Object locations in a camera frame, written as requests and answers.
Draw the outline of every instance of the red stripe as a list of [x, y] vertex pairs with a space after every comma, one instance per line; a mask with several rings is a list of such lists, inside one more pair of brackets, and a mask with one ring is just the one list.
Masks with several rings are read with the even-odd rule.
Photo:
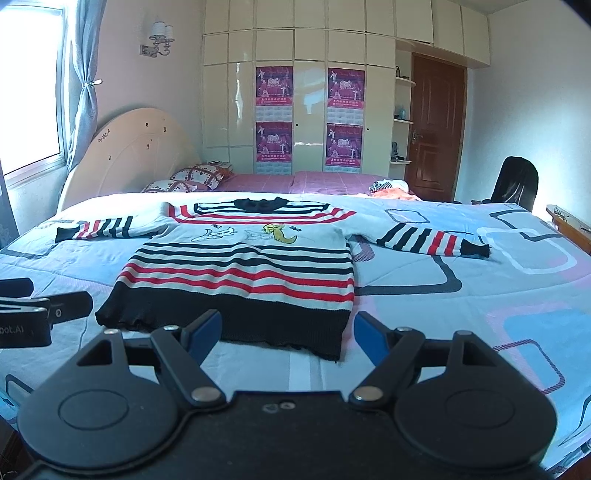
[[[313, 220], [315, 218], [321, 218], [325, 216], [336, 216], [339, 212], [342, 212], [340, 208], [335, 208], [330, 213], [318, 213], [314, 216], [306, 216], [306, 215], [298, 215], [298, 216], [274, 216], [274, 217], [263, 217], [264, 213], [260, 215], [253, 215], [253, 216], [235, 216], [235, 215], [220, 215], [218, 213], [204, 213], [203, 215], [199, 215], [199, 218], [227, 218], [227, 219], [238, 219], [238, 220], [250, 220], [256, 218], [263, 218], [265, 220]], [[181, 207], [181, 213], [183, 216], [188, 218], [196, 218], [193, 215], [189, 215], [189, 213], [183, 212], [183, 207]]]
[[431, 246], [427, 251], [427, 255], [437, 255], [437, 249], [441, 244], [441, 240], [443, 240], [443, 235], [443, 232], [437, 232], [437, 235], [435, 235], [435, 238], [433, 239], [433, 243], [431, 243]]
[[287, 283], [292, 283], [294, 285], [304, 285], [307, 287], [334, 287], [334, 288], [347, 288], [353, 285], [355, 282], [352, 278], [348, 279], [347, 281], [341, 280], [315, 280], [313, 278], [295, 278], [289, 277], [287, 275], [283, 275], [278, 272], [274, 272], [271, 270], [262, 270], [257, 273], [249, 273], [238, 268], [228, 268], [227, 270], [218, 271], [213, 270], [211, 268], [207, 268], [205, 270], [194, 270], [192, 268], [171, 268], [171, 267], [160, 267], [160, 268], [147, 268], [147, 267], [140, 267], [139, 265], [130, 262], [128, 263], [125, 268], [131, 268], [135, 270], [137, 273], [141, 274], [154, 274], [154, 273], [164, 273], [169, 275], [174, 274], [184, 274], [184, 275], [193, 275], [195, 277], [199, 275], [211, 275], [212, 277], [222, 278], [226, 275], [234, 275], [235, 277], [244, 278], [246, 280], [257, 281], [257, 280], [264, 280], [265, 278], [277, 278], [279, 280], [286, 281]]
[[445, 253], [443, 255], [445, 255], [446, 257], [453, 256], [453, 247], [456, 246], [456, 240], [457, 240], [457, 237], [455, 235], [449, 236], [449, 240], [447, 241], [447, 247], [446, 247]]
[[[288, 220], [286, 222], [283, 223], [287, 223], [289, 225], [315, 225], [318, 223], [333, 223], [333, 222], [338, 222], [340, 220], [345, 220], [347, 218], [349, 218], [352, 215], [355, 215], [356, 212], [347, 212], [345, 213], [343, 216], [340, 216], [338, 218], [330, 218], [327, 220], [317, 220], [314, 222], [304, 222], [304, 221], [297, 221], [297, 220]], [[183, 220], [181, 218], [178, 217], [174, 217], [174, 219], [178, 222], [178, 223], [191, 223], [194, 225], [199, 225], [199, 224], [204, 224], [204, 225], [211, 225], [212, 222], [211, 220]], [[268, 224], [269, 221], [266, 219], [263, 220], [251, 220], [248, 222], [238, 222], [237, 220], [234, 221], [230, 221], [230, 222], [216, 222], [217, 225], [266, 225]]]
[[88, 233], [88, 235], [86, 235], [86, 238], [92, 238], [91, 235], [94, 235], [97, 232], [97, 230], [99, 229], [99, 227], [100, 227], [100, 220], [97, 220], [95, 222], [94, 227], [92, 227], [92, 230]]
[[280, 293], [288, 297], [302, 300], [320, 300], [320, 301], [334, 301], [338, 303], [344, 303], [346, 301], [353, 301], [355, 294], [353, 292], [347, 295], [337, 295], [332, 293], [319, 293], [314, 294], [305, 291], [297, 291], [287, 288], [285, 285], [260, 285], [260, 286], [249, 286], [232, 280], [222, 280], [219, 282], [211, 282], [208, 280], [187, 280], [186, 278], [170, 277], [170, 278], [135, 278], [134, 275], [129, 271], [121, 272], [119, 278], [125, 277], [131, 283], [136, 284], [139, 282], [151, 283], [153, 285], [162, 285], [168, 283], [179, 283], [183, 285], [189, 285], [191, 287], [203, 287], [210, 290], [215, 290], [219, 287], [234, 287], [244, 290], [246, 293]]
[[90, 223], [85, 223], [84, 228], [74, 237], [74, 240], [82, 240], [82, 236], [88, 231], [90, 228]]

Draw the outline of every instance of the chair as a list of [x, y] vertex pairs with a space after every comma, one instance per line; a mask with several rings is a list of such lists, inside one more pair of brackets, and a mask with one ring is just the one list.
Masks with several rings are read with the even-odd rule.
[[533, 163], [522, 157], [507, 157], [501, 167], [491, 198], [482, 201], [472, 200], [472, 205], [516, 203], [531, 212], [536, 195], [538, 195], [538, 171]]

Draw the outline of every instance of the black cuff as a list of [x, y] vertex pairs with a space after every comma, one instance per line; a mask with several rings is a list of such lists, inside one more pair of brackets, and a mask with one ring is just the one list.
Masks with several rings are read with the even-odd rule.
[[80, 231], [80, 227], [75, 228], [57, 228], [56, 243], [63, 242], [65, 240], [72, 240], [74, 235]]
[[462, 240], [462, 245], [460, 246], [460, 255], [463, 257], [473, 257], [476, 255], [479, 257], [488, 258], [491, 256], [491, 246], [474, 245], [468, 240]]

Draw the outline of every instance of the door handle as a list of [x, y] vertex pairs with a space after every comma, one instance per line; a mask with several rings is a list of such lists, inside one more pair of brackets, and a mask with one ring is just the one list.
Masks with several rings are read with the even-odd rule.
[[413, 145], [417, 143], [417, 140], [419, 138], [423, 138], [423, 136], [419, 135], [416, 130], [413, 130], [413, 139], [412, 139]]

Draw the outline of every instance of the gray curtain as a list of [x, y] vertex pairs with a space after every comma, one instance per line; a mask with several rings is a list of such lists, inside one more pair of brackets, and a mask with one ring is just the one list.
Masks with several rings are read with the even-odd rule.
[[[0, 10], [7, 6], [12, 0], [0, 0]], [[0, 164], [0, 249], [7, 246], [16, 237], [18, 237], [17, 224], [14, 221], [6, 183], [4, 182], [4, 173], [2, 164]]]
[[82, 91], [76, 112], [76, 123], [68, 147], [68, 172], [80, 163], [96, 133], [98, 107], [95, 80], [99, 50], [100, 23], [107, 0], [78, 0], [72, 11], [72, 53], [74, 69]]

